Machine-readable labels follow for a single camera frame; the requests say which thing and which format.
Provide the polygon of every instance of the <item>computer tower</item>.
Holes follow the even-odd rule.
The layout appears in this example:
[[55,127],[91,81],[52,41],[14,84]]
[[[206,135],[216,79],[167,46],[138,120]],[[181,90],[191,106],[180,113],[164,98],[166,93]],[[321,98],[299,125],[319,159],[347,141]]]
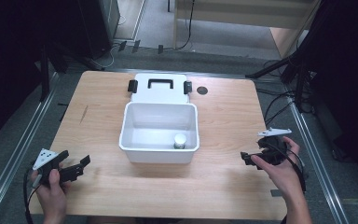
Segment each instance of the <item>computer tower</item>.
[[120,18],[117,0],[55,0],[47,4],[50,40],[91,59],[111,49]]

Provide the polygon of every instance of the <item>person's left hand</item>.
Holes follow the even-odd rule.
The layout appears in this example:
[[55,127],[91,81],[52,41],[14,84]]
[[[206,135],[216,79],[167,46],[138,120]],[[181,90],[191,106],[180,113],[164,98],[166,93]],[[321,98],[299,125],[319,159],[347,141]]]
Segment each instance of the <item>person's left hand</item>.
[[[37,177],[37,171],[32,173],[32,179]],[[42,205],[45,219],[43,223],[63,223],[66,216],[66,196],[65,192],[69,189],[69,183],[60,186],[60,173],[58,170],[51,170],[48,182],[50,187],[41,185],[36,190],[37,198]]]

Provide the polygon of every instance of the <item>open box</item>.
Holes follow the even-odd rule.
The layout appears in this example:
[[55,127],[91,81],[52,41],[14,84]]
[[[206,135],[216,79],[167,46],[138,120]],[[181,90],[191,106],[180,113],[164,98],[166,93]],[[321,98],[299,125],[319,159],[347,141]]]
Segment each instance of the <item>open box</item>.
[[130,161],[191,162],[200,138],[197,107],[188,97],[190,84],[184,75],[150,73],[137,74],[130,82],[131,102],[119,138]]

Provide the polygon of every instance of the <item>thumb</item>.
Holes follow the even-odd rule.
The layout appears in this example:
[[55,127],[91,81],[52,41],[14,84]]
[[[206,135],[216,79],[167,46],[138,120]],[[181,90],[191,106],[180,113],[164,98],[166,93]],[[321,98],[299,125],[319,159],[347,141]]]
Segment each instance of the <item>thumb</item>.
[[52,169],[48,177],[48,182],[50,183],[51,193],[54,194],[61,190],[60,186],[60,173],[56,169]]
[[263,169],[264,171],[267,172],[267,174],[269,173],[271,164],[267,163],[266,161],[264,161],[263,159],[261,159],[260,157],[253,155],[251,156],[251,160],[261,169]]

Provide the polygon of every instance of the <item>human hand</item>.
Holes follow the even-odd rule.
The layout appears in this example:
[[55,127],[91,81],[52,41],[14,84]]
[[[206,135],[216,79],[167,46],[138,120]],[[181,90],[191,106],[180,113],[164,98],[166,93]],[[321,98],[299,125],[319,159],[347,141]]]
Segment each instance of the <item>human hand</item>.
[[[288,137],[283,138],[283,142],[290,146],[290,150],[298,155],[299,145]],[[296,155],[289,153],[289,158],[297,163]],[[275,186],[281,191],[283,198],[289,197],[290,194],[302,194],[302,188],[296,171],[288,160],[284,160],[279,165],[271,165],[258,156],[252,156],[251,160],[261,169],[263,169]]]
[[[32,173],[32,179],[37,177],[37,171]],[[69,183],[60,185],[60,173],[58,170],[51,170],[48,177],[49,187],[41,185],[36,190],[37,199],[42,205],[45,215],[45,224],[63,223],[66,216],[66,196]]]

